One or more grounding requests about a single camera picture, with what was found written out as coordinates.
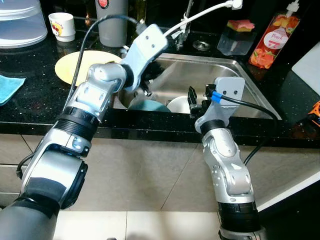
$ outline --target black cable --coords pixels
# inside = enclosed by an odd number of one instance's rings
[[[84,51],[85,51],[85,44],[86,44],[86,41],[88,40],[89,34],[91,33],[91,31],[94,29],[95,26],[97,26],[99,23],[101,23],[101,22],[103,22],[105,20],[108,20],[108,19],[123,19],[123,20],[127,20],[127,21],[129,21],[129,22],[131,22],[131,23],[133,23],[135,25],[138,24],[138,21],[135,20],[134,18],[126,16],[126,15],[119,15],[118,14],[118,15],[106,15],[106,16],[100,18],[94,24],[91,25],[89,30],[86,32],[86,34],[85,34],[85,36],[83,38],[81,47],[80,47],[78,61],[76,63],[76,67],[75,67],[72,83],[71,83],[71,86],[70,86],[70,91],[69,91],[68,97],[66,98],[66,101],[65,101],[65,104],[64,104],[64,107],[63,107],[63,111],[65,110],[69,100],[71,99],[72,95],[75,92],[75,86],[76,86],[76,82],[77,82],[77,78],[78,78],[78,74],[79,74],[79,70],[80,70],[80,65],[81,65],[82,57],[83,57]]]
[[[253,149],[253,151],[246,157],[246,159],[244,160],[243,163],[245,165],[247,165],[248,162],[250,161],[250,159],[253,157],[253,155],[255,155],[255,153],[258,152],[259,149],[267,141],[269,141],[271,136],[276,132],[276,130],[278,128],[278,119],[277,119],[276,115],[274,115],[273,112],[269,111],[268,109],[266,109],[266,108],[264,108],[262,106],[259,106],[259,105],[256,105],[256,104],[253,104],[253,103],[250,103],[250,102],[246,102],[246,101],[237,100],[237,99],[234,99],[234,98],[231,98],[231,97],[227,97],[227,96],[224,96],[224,95],[221,96],[221,99],[227,100],[227,101],[235,103],[235,104],[244,105],[244,106],[247,106],[247,107],[250,107],[250,108],[253,108],[253,109],[258,109],[258,110],[268,114],[273,119],[273,125],[274,125],[273,132],[269,136],[267,136],[258,146],[256,146],[255,149]]]
[[[16,176],[20,179],[22,179],[23,173],[22,173],[22,165],[25,164],[26,161],[28,161],[29,159],[31,159],[33,156],[35,155],[35,153],[31,153],[30,155],[26,156],[24,159],[21,160],[21,162],[18,164],[18,166],[16,167]]]

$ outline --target white cup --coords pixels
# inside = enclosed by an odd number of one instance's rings
[[[55,12],[49,15],[51,29],[56,39],[61,42],[75,40],[74,16],[66,12]]]

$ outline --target blue cloth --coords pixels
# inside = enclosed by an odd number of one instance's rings
[[[25,78],[0,75],[0,106],[6,104],[12,95],[24,84]]]

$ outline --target orange object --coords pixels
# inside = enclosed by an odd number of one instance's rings
[[[299,21],[296,16],[276,14],[250,56],[249,63],[262,69],[270,68]]]
[[[312,110],[308,113],[308,118],[320,127],[320,101],[313,105]]]

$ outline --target kitchen sink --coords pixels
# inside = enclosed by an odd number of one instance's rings
[[[165,70],[160,76],[146,83],[152,94],[145,96],[141,88],[133,93],[122,90],[113,103],[114,108],[128,108],[133,101],[144,99],[154,100],[167,106],[173,99],[187,96],[189,86],[195,89],[197,101],[200,104],[206,99],[204,97],[206,84],[212,84],[217,77],[242,77],[245,79],[242,100],[270,110],[281,120],[279,114],[235,60],[163,53],[156,61]],[[233,116],[270,118],[264,112],[241,105]]]

